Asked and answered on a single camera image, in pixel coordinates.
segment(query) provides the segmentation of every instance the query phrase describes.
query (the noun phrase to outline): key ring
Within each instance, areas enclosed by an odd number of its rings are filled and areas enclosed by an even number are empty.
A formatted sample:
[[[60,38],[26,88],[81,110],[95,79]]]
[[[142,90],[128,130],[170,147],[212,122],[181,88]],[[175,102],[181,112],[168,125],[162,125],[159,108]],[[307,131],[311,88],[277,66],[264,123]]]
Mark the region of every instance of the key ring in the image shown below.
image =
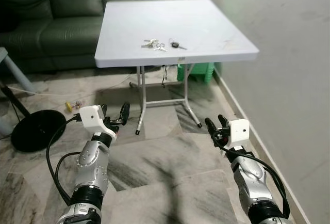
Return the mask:
[[[158,43],[156,44],[156,47],[165,47],[165,44],[162,43],[162,42],[158,42]]]

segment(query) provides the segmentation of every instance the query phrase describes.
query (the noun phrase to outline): black round base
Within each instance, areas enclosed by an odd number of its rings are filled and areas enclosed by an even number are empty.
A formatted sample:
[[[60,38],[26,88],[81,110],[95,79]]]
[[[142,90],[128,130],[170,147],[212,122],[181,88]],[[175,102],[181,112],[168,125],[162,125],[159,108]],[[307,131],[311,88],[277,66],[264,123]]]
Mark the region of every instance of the black round base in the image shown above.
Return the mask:
[[[11,134],[13,146],[21,152],[35,152],[45,149],[58,128],[65,123],[62,113],[55,110],[41,110],[21,120]],[[61,130],[54,142],[61,137]]]

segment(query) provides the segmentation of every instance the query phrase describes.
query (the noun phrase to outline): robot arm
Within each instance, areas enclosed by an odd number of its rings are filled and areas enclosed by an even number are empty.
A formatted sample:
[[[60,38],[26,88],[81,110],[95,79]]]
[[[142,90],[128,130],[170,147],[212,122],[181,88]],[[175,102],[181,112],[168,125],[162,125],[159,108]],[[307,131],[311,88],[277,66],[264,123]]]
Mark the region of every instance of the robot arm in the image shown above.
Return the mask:
[[[102,201],[108,189],[107,166],[109,147],[117,139],[118,124],[125,125],[129,115],[129,104],[121,109],[116,120],[105,117],[106,106],[87,106],[79,114],[84,127],[93,133],[80,153],[78,175],[70,205],[64,210],[57,224],[101,224]]]
[[[273,200],[266,185],[265,169],[252,159],[252,152],[244,149],[249,140],[249,122],[245,119],[228,122],[222,115],[219,120],[223,126],[221,129],[217,129],[209,118],[205,123],[215,147],[219,147],[221,154],[231,163],[241,206],[251,223],[291,224]]]

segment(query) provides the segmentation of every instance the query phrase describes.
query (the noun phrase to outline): black cable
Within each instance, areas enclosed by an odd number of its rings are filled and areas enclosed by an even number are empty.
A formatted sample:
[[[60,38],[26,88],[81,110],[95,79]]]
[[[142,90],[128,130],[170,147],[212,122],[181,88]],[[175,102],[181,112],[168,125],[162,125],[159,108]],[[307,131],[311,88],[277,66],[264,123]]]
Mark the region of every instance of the black cable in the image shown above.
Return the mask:
[[[46,160],[47,160],[47,164],[48,164],[48,168],[49,168],[49,171],[52,175],[52,178],[53,178],[53,181],[55,183],[55,186],[57,188],[57,190],[59,191],[62,199],[64,200],[64,202],[69,206],[70,204],[70,196],[65,192],[65,190],[62,188],[62,186],[59,184],[59,182],[56,180],[55,178],[55,174],[54,174],[54,171],[53,171],[53,168],[52,168],[52,164],[51,164],[51,160],[50,160],[50,147],[51,147],[51,144],[53,142],[53,140],[55,139],[55,137],[57,136],[57,134],[69,123],[69,122],[72,122],[76,120],[76,117],[73,117],[71,118],[70,120],[66,121],[64,124],[61,125],[60,128],[58,128],[58,130],[54,133],[54,135],[52,136],[48,146],[47,146],[47,149],[46,149]]]
[[[68,157],[68,156],[71,156],[71,155],[77,155],[77,154],[80,154],[80,152],[74,152],[74,153],[67,153],[66,155],[62,156],[62,158],[59,160],[59,162],[57,163],[57,166],[56,166],[56,170],[55,170],[55,179],[56,181],[58,182],[59,185],[60,184],[60,181],[58,179],[58,171],[60,169],[60,166],[61,166],[61,163],[63,162],[63,160]]]
[[[161,81],[161,85],[163,86],[163,88],[165,88],[164,80],[165,80],[165,73],[163,72],[163,80]]]
[[[227,152],[227,153],[231,153],[231,154],[234,154],[236,156],[242,156],[242,157],[245,157],[245,158],[250,158],[260,164],[262,164],[263,166],[265,166],[268,170],[268,172],[270,172],[270,175],[272,176],[272,178],[275,178],[276,180],[274,180],[276,186],[277,186],[277,189],[280,193],[280,195],[282,196],[282,199],[283,199],[283,215],[285,218],[289,218],[290,216],[290,206],[289,206],[289,203],[288,203],[288,200],[286,198],[286,194],[285,194],[285,189],[284,189],[284,186],[283,186],[283,183],[280,179],[280,177],[278,176],[278,174],[276,173],[276,171],[273,170],[273,168],[271,168],[268,164],[266,164],[265,162],[263,162],[262,160],[258,159],[258,158],[255,158],[255,157],[252,157],[250,155],[246,155],[246,154],[242,154],[242,153],[238,153],[238,152],[234,152],[234,151],[231,151],[229,149],[226,149],[224,148],[218,141],[217,141],[217,137],[216,137],[217,133],[215,133],[213,136],[212,136],[212,139],[213,141],[217,144],[217,146]]]
[[[275,175],[273,175],[272,172],[267,167],[264,167],[264,169],[272,177],[277,189],[284,188],[284,185],[282,184],[281,180],[278,181],[277,178],[275,177]],[[284,194],[284,196],[281,194],[282,200],[283,200],[283,215],[287,216],[287,218],[289,218],[289,216],[290,216],[290,205],[288,203],[288,200],[286,199],[285,190],[283,191],[283,194]]]
[[[0,138],[0,140],[4,140],[4,139],[6,139],[6,138],[8,138],[8,137],[10,137],[11,135],[6,135],[6,136],[4,136],[4,137],[1,137]]]
[[[19,114],[17,114],[17,110],[16,110],[16,108],[15,108],[14,104],[12,103],[12,101],[10,101],[10,103],[11,103],[12,107],[13,107],[13,108],[14,108],[14,110],[15,110],[15,114],[16,114],[16,116],[17,116],[17,119],[18,119],[18,120],[19,120],[19,122],[20,122],[21,120],[20,120]]]

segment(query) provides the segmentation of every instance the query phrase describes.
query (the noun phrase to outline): black stand pole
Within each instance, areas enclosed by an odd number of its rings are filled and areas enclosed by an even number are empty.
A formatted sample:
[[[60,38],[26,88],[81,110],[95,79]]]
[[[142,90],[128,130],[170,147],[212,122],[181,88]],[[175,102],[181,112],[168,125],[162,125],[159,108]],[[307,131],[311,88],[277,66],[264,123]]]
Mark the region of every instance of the black stand pole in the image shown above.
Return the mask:
[[[30,114],[12,91],[0,81],[0,89],[25,116],[11,134],[13,146],[21,152],[35,152],[45,149],[55,132],[65,123],[62,113],[55,110],[41,110]],[[54,142],[63,134],[65,127],[58,132]]]

